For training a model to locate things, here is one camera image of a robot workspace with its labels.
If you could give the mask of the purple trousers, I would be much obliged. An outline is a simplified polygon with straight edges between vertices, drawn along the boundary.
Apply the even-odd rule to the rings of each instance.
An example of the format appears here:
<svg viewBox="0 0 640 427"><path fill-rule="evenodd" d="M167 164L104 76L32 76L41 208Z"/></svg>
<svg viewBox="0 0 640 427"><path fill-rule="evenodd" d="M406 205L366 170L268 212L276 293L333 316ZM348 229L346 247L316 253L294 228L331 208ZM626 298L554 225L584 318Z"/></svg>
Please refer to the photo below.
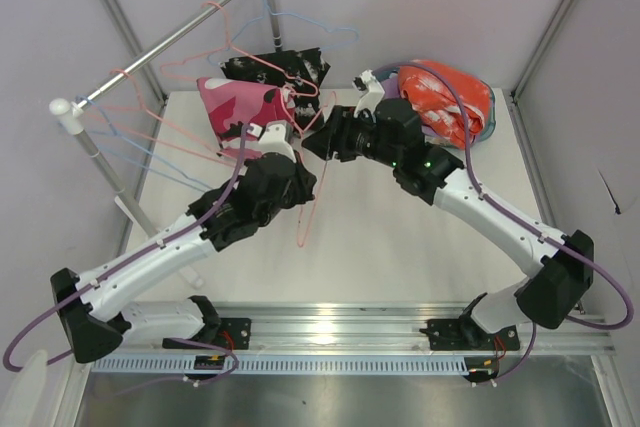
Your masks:
<svg viewBox="0 0 640 427"><path fill-rule="evenodd" d="M397 69L383 70L376 75L376 79L382 85L385 92L384 99L387 98L399 98L401 96L398 84ZM447 140L439 136L431 127L424 124L422 126L423 134L426 140L430 143L440 145L443 147L450 146Z"/></svg>

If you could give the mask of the orange trousers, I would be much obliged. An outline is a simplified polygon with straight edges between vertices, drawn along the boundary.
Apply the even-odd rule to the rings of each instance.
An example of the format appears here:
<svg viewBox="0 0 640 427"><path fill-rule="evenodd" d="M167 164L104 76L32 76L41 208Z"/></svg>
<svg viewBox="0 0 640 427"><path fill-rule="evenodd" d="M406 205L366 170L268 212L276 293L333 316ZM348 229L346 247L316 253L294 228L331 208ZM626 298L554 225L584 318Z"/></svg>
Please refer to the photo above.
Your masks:
<svg viewBox="0 0 640 427"><path fill-rule="evenodd" d="M468 119L469 140L484 128L489 114L489 86L482 80L446 64L414 60L443 77L457 92ZM464 120L449 88L434 74L415 66L402 66L397 73L401 97L419 113L423 124L431 127L450 144L464 150Z"/></svg>

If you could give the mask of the pink patterned trousers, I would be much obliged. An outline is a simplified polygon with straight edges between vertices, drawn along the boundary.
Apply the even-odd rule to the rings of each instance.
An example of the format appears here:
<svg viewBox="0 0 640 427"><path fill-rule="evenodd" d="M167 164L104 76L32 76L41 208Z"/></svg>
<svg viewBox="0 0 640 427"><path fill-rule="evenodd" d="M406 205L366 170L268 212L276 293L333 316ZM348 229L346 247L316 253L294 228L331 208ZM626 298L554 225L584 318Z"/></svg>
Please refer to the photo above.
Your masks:
<svg viewBox="0 0 640 427"><path fill-rule="evenodd" d="M237 156L245 124L264 128L270 122L293 119L289 95L280 87L205 77L196 84L223 156Z"/></svg>

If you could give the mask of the pink hanger of orange trousers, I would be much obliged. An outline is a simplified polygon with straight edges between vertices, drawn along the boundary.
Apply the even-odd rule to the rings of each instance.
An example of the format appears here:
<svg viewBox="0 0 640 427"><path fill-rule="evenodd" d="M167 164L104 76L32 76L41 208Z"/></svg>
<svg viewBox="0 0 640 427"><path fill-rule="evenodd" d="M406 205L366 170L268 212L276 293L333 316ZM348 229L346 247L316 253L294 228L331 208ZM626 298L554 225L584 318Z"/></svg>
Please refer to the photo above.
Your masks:
<svg viewBox="0 0 640 427"><path fill-rule="evenodd" d="M174 150L178 150L178 151L181 151L183 153L187 153L189 155L205 159L205 160L207 160L209 162L213 162L213 163L224 165L224 166L228 166L228 167L232 166L232 163L231 163L232 158L231 157L229 157L226 154L220 154L218 149L214 148L212 144L208 143L207 141L205 141L204 139L200 138L196 134L188 131L187 129L179 126L178 124L175 124L174 122L171 122L171 121L167 121L159 113L156 113L153 110L151 110L147 106L147 104L145 102L144 96L142 95L142 91L141 91L141 89L140 89L140 87L139 87L139 85L137 83L137 80L131 74L125 72L123 69L112 69L110 71L110 74L113 74L113 75L120 74L120 75L122 75L124 77L125 80L130 82L132 84L133 88L134 88L135 96L136 96L136 100L137 100L137 106L136 107L117 107L117 110L131 111L131 112L133 112L133 111L142 112L142 113L146 114L148 117L151 117L153 120L155 120L158 127L167 126L169 129L177 132L182 137L185 137L189 141L194 142L199 147L201 147L204 150L206 150L207 153L200 152L199 150L189 149L189 148L183 147L181 145L174 144L174 143L171 143L171 142L166 142L166 141L161 141L162 145L166 145L166 146L168 146L168 147L170 147L170 148L172 148Z"/></svg>

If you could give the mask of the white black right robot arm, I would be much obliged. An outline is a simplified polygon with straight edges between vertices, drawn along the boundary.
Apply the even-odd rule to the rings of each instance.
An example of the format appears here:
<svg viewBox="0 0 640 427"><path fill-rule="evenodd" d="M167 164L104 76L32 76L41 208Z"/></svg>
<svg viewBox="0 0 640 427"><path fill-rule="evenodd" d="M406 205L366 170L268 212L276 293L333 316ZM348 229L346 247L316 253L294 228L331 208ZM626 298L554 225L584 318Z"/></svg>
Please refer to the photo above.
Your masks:
<svg viewBox="0 0 640 427"><path fill-rule="evenodd" d="M322 160L363 156L391 167L405 192L471 226L525 274L520 283L479 295L455 320L455 338L472 349L518 324L558 328L593 283L586 263L594 243L587 234L566 235L550 227L531 233L500 213L474 189L458 157L427 142L420 116L406 100L383 100L371 114L336 106L302 145Z"/></svg>

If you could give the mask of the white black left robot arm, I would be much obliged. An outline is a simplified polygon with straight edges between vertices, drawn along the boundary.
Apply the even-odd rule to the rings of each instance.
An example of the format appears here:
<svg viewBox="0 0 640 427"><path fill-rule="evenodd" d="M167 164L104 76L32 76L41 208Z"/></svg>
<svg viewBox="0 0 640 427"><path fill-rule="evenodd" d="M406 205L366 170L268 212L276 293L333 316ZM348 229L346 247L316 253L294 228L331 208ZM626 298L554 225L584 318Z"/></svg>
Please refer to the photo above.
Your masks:
<svg viewBox="0 0 640 427"><path fill-rule="evenodd" d="M74 359L91 363L122 346L211 345L222 321L211 301L139 296L178 270L253 236L282 210L313 200L316 177L298 156L267 153L244 174L203 194L164 231L129 254L82 273L50 279Z"/></svg>

